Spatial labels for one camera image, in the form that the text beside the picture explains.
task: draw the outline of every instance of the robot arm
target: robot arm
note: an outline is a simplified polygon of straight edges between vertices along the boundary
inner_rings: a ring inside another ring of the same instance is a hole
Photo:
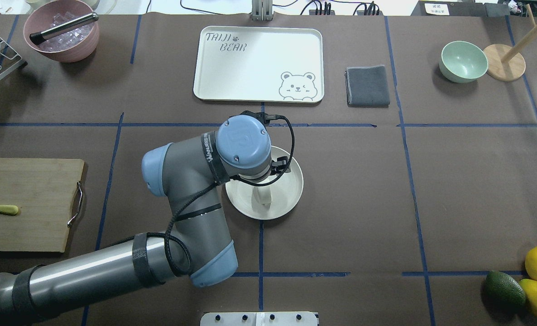
[[[0,325],[54,318],[182,274],[197,287],[229,278],[237,258],[219,194],[211,190],[230,178],[259,182],[274,174],[270,149],[264,124],[245,113],[216,132],[148,152],[144,180],[152,193],[168,197],[174,228],[18,275],[0,273]]]

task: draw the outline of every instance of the pink bowl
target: pink bowl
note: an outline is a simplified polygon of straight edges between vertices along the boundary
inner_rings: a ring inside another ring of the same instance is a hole
[[[79,0],[56,0],[49,2],[49,4],[45,4],[35,10],[29,18],[27,18],[23,28],[23,38],[25,39],[25,42],[35,51],[58,62],[76,62],[88,57],[89,54],[95,50],[97,43],[99,42],[99,25],[97,24],[97,21],[93,23],[91,32],[85,39],[67,50],[55,52],[43,51],[29,39],[31,33],[49,29],[55,14],[64,14],[68,11],[79,17],[88,14],[93,10],[85,2]]]

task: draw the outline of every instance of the black device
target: black device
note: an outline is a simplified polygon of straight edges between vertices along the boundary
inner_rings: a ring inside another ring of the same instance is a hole
[[[449,16],[486,17],[486,8],[483,4],[470,2],[445,1],[418,1],[410,16],[435,16],[426,12],[426,4],[447,5]]]
[[[507,5],[509,0],[498,0],[498,4],[505,4]],[[520,9],[519,13],[510,13],[513,16],[520,16],[520,17],[526,17],[527,16],[527,9],[526,5],[530,5],[530,8],[532,9],[532,16],[537,17],[537,0],[522,0],[522,1],[516,1],[516,4],[518,5],[518,8]]]

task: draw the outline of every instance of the metal bracket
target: metal bracket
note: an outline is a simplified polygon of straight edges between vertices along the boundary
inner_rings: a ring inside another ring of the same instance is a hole
[[[5,78],[8,74],[16,70],[26,62],[14,48],[12,48],[4,39],[0,37],[0,44],[2,50],[0,51],[0,80]]]
[[[252,20],[273,20],[273,0],[252,0]]]
[[[206,313],[200,326],[319,326],[319,314],[312,312]]]

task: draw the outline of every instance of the white label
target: white label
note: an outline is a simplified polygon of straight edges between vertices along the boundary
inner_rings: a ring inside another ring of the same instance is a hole
[[[439,16],[449,16],[448,5],[444,4],[425,4],[428,14],[436,14]]]

